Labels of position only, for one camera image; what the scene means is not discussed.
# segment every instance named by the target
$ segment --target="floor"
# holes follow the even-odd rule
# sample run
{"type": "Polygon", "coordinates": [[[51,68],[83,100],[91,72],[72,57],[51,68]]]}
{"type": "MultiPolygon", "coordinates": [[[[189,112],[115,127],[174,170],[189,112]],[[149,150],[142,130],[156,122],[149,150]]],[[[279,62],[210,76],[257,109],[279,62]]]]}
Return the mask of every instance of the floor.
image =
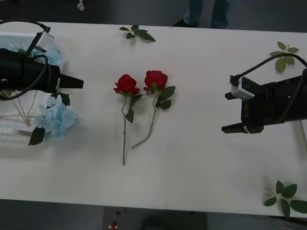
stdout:
{"type": "Polygon", "coordinates": [[[108,230],[114,220],[118,230],[307,228],[307,222],[299,219],[292,220],[295,223],[266,216],[0,200],[0,230],[108,230]]]}
{"type": "MultiPolygon", "coordinates": [[[[0,20],[172,26],[188,7],[188,0],[84,2],[86,9],[79,12],[77,0],[0,1],[0,20]]],[[[307,32],[306,0],[231,0],[231,3],[229,29],[307,32]]],[[[199,27],[210,28],[213,6],[214,0],[205,1],[199,27]]],[[[150,216],[159,217],[172,230],[306,229],[306,225],[262,216],[0,200],[0,230],[107,230],[116,211],[120,211],[119,230],[138,230],[150,216]]]]}
{"type": "MultiPolygon", "coordinates": [[[[306,0],[229,0],[229,29],[307,32],[306,0]]],[[[41,22],[172,26],[185,14],[188,0],[5,0],[0,19],[41,22]]],[[[214,0],[205,0],[199,27],[209,28],[214,0]]]]}

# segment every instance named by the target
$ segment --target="blue flower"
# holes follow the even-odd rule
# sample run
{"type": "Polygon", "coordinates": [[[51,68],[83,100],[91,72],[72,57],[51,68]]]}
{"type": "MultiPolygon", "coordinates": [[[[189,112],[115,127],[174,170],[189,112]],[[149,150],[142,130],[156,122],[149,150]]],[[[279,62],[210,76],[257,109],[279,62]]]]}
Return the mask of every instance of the blue flower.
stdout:
{"type": "Polygon", "coordinates": [[[37,116],[34,123],[38,128],[45,129],[44,139],[63,140],[70,128],[77,122],[76,115],[72,106],[65,106],[62,97],[49,97],[47,100],[47,108],[40,106],[42,115],[37,116]]]}
{"type": "Polygon", "coordinates": [[[44,117],[43,115],[35,117],[34,123],[38,128],[44,128],[46,132],[50,132],[53,128],[52,120],[44,117]]]}
{"type": "Polygon", "coordinates": [[[57,96],[57,98],[55,97],[48,97],[47,99],[47,107],[58,107],[61,106],[63,104],[62,102],[62,97],[60,95],[57,96]]]}

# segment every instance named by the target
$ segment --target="person's leg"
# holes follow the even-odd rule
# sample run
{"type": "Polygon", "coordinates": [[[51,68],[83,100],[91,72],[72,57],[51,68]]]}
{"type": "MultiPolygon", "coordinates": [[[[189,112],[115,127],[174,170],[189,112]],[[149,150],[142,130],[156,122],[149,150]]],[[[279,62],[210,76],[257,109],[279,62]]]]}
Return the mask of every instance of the person's leg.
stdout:
{"type": "Polygon", "coordinates": [[[212,18],[211,28],[214,29],[226,29],[228,26],[228,15],[231,0],[215,0],[212,18]]]}
{"type": "Polygon", "coordinates": [[[195,25],[200,22],[204,2],[205,0],[189,0],[189,10],[183,18],[186,24],[195,25]]]}

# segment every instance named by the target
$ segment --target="cable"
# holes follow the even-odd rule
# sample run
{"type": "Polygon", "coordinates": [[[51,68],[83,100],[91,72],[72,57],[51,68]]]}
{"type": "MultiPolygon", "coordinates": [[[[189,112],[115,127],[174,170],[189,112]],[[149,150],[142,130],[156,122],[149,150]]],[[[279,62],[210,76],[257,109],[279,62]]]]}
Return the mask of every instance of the cable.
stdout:
{"type": "Polygon", "coordinates": [[[37,58],[44,58],[45,59],[45,64],[44,64],[44,67],[42,69],[42,71],[40,72],[40,74],[38,75],[38,77],[34,80],[34,82],[32,82],[31,85],[28,86],[28,88],[26,88],[25,90],[21,91],[20,93],[12,96],[12,97],[3,97],[3,96],[0,96],[0,100],[2,101],[10,101],[10,100],[13,100],[13,99],[16,99],[22,95],[24,95],[26,92],[32,90],[32,88],[37,84],[37,82],[42,78],[43,74],[45,73],[46,71],[46,68],[48,66],[48,58],[45,56],[45,55],[37,55],[35,57],[32,58],[32,60],[34,59],[37,59],[37,58]]]}
{"type": "MultiPolygon", "coordinates": [[[[239,74],[239,75],[236,75],[236,76],[233,76],[233,78],[235,79],[240,79],[241,77],[251,73],[252,71],[258,69],[259,67],[263,66],[264,64],[268,63],[269,61],[272,61],[273,59],[275,58],[280,58],[280,57],[285,57],[285,56],[291,56],[291,57],[294,57],[296,58],[297,60],[299,60],[306,68],[307,68],[307,62],[305,62],[304,59],[302,59],[300,56],[296,55],[296,54],[277,54],[277,55],[274,55],[266,60],[264,60],[263,62],[259,63],[258,65],[254,66],[253,68],[250,68],[249,70],[239,74]]],[[[292,99],[291,101],[288,103],[287,107],[284,109],[283,113],[280,115],[280,117],[277,119],[276,123],[280,123],[282,121],[284,121],[284,118],[287,116],[289,110],[291,109],[300,89],[301,89],[301,86],[304,82],[304,75],[302,74],[299,82],[298,82],[298,85],[297,85],[297,88],[296,90],[294,91],[294,94],[292,96],[292,99]]]]}
{"type": "Polygon", "coordinates": [[[284,57],[284,56],[291,56],[296,58],[297,60],[299,60],[306,68],[307,68],[307,62],[305,62],[304,59],[302,59],[300,56],[296,55],[296,54],[277,54],[274,55],[266,60],[264,60],[263,62],[259,63],[258,65],[254,66],[253,68],[250,68],[249,70],[245,71],[244,73],[241,73],[239,75],[236,75],[235,77],[238,77],[238,79],[240,79],[241,77],[249,74],[250,72],[254,71],[255,69],[258,69],[259,67],[263,66],[264,64],[268,63],[269,61],[272,61],[275,58],[280,58],[280,57],[284,57]]]}
{"type": "Polygon", "coordinates": [[[47,33],[49,33],[49,31],[50,31],[50,27],[48,27],[48,26],[46,26],[42,23],[38,23],[38,22],[35,22],[35,21],[27,20],[27,19],[7,19],[7,20],[0,21],[0,25],[5,24],[5,23],[12,23],[12,22],[32,23],[32,24],[40,26],[47,33]]]}

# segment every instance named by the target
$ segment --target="table surface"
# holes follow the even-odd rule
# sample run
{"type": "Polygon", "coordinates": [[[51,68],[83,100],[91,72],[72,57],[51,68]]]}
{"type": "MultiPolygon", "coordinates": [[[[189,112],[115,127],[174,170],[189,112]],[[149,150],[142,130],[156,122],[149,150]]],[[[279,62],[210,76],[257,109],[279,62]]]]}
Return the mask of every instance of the table surface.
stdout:
{"type": "MultiPolygon", "coordinates": [[[[84,80],[82,90],[63,90],[80,121],[65,142],[0,153],[0,198],[194,211],[282,215],[264,207],[277,180],[298,184],[307,199],[307,144],[301,122],[265,127],[261,134],[224,134],[240,122],[241,102],[228,101],[229,75],[258,64],[277,41],[307,55],[307,34],[149,27],[157,40],[126,40],[119,25],[46,23],[68,60],[63,73],[84,80]],[[176,85],[169,111],[160,111],[151,138],[128,150],[121,164],[123,99],[114,82],[129,74],[144,87],[147,70],[161,70],[176,85]]],[[[0,31],[36,33],[11,23],[0,31]]],[[[283,74],[275,62],[250,73],[259,84],[301,75],[295,61],[283,74]]],[[[151,96],[135,106],[127,146],[146,136],[151,96]]],[[[291,216],[304,217],[291,211],[291,216]]]]}

